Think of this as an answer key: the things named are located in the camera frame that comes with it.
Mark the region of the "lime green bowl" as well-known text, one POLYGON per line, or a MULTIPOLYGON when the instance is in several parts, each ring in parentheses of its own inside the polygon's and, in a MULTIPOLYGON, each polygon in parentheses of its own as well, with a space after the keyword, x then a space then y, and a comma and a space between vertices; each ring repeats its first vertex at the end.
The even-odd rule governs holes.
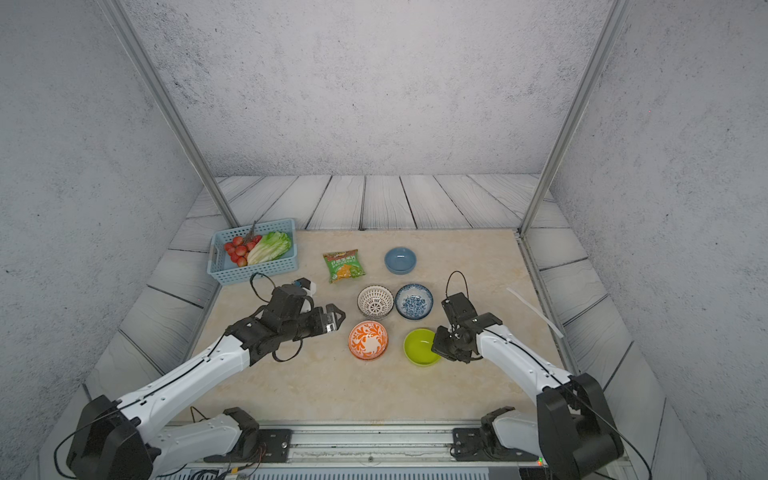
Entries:
POLYGON ((441 357, 432 351, 434 339, 435 332, 427 328, 418 328, 409 332, 403 343, 406 358, 419 367, 438 363, 441 357))

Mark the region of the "orange floral bowl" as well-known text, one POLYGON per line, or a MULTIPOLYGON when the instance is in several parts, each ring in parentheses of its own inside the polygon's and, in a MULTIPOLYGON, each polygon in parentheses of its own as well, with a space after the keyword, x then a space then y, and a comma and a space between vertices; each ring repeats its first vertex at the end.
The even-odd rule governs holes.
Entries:
POLYGON ((383 324, 368 320, 357 324, 348 335, 348 349, 359 360, 374 360, 384 354, 389 335, 383 324))

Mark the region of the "blue floral bowl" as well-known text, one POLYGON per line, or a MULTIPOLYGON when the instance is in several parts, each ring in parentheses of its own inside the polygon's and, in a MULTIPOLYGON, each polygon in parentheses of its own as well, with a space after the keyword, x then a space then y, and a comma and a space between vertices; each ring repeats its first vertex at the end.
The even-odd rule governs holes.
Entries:
POLYGON ((419 321, 425 319, 434 306, 430 290, 416 283, 401 287, 395 295, 395 308, 405 319, 419 321))

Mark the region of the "white brown lattice bowl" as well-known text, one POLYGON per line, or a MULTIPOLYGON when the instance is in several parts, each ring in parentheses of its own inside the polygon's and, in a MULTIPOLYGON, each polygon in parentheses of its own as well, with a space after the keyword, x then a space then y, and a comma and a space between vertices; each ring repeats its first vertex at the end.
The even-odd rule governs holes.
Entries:
POLYGON ((357 306, 366 318, 384 318, 394 308, 394 295, 384 286, 370 285, 358 294, 357 306))

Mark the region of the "plain blue bowl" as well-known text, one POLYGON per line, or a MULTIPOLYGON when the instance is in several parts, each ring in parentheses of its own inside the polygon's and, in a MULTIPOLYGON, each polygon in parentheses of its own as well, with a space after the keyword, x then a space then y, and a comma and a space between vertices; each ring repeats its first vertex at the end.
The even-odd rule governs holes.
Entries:
POLYGON ((407 275, 414 270, 417 257, 409 248, 395 247, 385 254, 384 262, 390 273, 407 275))

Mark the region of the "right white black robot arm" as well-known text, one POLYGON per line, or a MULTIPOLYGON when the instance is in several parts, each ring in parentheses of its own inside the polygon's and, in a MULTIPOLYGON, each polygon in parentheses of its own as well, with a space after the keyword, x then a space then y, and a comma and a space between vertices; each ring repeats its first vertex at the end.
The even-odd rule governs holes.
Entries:
POLYGON ((534 418, 499 408, 475 429, 454 432, 458 461, 533 461, 557 479, 583 479, 624 455, 624 442, 600 384, 554 366, 521 343, 492 314, 437 328, 432 350, 449 361, 487 360, 532 400, 534 418))

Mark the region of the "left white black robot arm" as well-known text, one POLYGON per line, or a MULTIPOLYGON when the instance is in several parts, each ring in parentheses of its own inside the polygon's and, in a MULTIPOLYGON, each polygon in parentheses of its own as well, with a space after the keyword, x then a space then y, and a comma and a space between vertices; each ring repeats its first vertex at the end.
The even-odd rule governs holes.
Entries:
POLYGON ((294 317, 274 317, 260 307, 156 381, 117 400, 101 395, 88 403, 71 435, 67 468, 77 479, 154 479, 197 460, 258 460, 263 451, 259 424, 239 407, 181 427, 169 423, 282 343, 334 332, 345 318, 333 304, 300 310, 294 317))

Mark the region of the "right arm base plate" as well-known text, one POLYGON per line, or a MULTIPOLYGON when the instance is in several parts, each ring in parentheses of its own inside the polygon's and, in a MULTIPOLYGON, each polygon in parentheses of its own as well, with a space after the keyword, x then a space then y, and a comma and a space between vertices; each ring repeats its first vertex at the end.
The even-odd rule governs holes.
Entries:
POLYGON ((537 462, 538 454, 502 446, 487 430, 454 428, 450 455, 459 462, 537 462))

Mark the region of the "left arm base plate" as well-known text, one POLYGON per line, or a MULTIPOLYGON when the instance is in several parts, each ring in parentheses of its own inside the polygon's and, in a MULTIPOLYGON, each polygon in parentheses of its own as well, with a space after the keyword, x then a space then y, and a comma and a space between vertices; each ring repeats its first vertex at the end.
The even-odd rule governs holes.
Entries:
POLYGON ((286 463, 293 431, 259 429, 245 433, 243 461, 246 463, 286 463))

